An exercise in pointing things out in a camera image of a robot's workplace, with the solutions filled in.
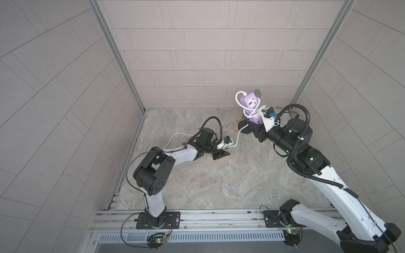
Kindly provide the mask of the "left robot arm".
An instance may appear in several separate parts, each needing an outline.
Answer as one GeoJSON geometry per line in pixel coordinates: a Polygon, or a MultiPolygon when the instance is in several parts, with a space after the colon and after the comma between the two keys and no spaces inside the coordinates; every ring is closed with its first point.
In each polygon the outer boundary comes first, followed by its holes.
{"type": "Polygon", "coordinates": [[[224,136],[221,121],[216,116],[205,120],[198,132],[184,142],[181,147],[161,149],[153,147],[144,152],[143,160],[132,174],[135,183],[128,184],[140,191],[146,201],[146,207],[140,214],[146,226],[159,229],[168,224],[168,212],[163,202],[162,190],[166,185],[172,169],[185,162],[195,161],[205,154],[213,156],[214,160],[229,156],[226,151],[234,145],[231,137],[224,136]]]}

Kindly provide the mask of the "purple power strip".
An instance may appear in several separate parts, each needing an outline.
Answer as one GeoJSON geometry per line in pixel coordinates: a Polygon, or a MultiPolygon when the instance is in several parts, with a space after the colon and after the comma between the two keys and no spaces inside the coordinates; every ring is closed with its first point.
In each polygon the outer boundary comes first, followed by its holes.
{"type": "Polygon", "coordinates": [[[258,109],[261,103],[254,93],[248,94],[245,91],[239,91],[235,96],[238,105],[243,109],[244,117],[256,124],[263,124],[258,109]]]}

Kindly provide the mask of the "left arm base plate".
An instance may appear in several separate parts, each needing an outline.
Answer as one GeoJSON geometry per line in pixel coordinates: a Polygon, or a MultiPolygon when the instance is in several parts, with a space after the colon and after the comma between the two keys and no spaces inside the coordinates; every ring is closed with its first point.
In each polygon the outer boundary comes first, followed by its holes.
{"type": "Polygon", "coordinates": [[[181,212],[164,211],[160,216],[153,217],[148,212],[142,212],[136,219],[136,229],[178,229],[181,212]]]}

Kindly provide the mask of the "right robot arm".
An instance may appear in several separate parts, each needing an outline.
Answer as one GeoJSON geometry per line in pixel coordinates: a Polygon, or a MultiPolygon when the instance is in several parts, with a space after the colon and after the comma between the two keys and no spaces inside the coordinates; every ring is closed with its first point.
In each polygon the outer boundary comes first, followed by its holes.
{"type": "Polygon", "coordinates": [[[279,209],[285,227],[302,225],[337,243],[345,253],[386,253],[400,237],[394,223],[386,223],[374,214],[339,177],[331,162],[310,146],[310,113],[300,104],[289,104],[279,113],[270,106],[256,110],[261,124],[252,123],[255,137],[270,140],[285,152],[288,167],[308,179],[328,198],[343,220],[312,211],[290,199],[279,209]]]}

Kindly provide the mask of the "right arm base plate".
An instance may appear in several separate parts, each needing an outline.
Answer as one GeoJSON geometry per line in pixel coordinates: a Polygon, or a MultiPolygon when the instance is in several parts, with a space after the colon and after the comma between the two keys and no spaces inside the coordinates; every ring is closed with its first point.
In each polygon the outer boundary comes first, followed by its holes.
{"type": "Polygon", "coordinates": [[[279,215],[279,210],[264,210],[262,211],[262,214],[264,216],[264,222],[266,225],[266,228],[299,228],[300,225],[297,223],[290,223],[290,224],[285,224],[280,215],[279,215]]]}

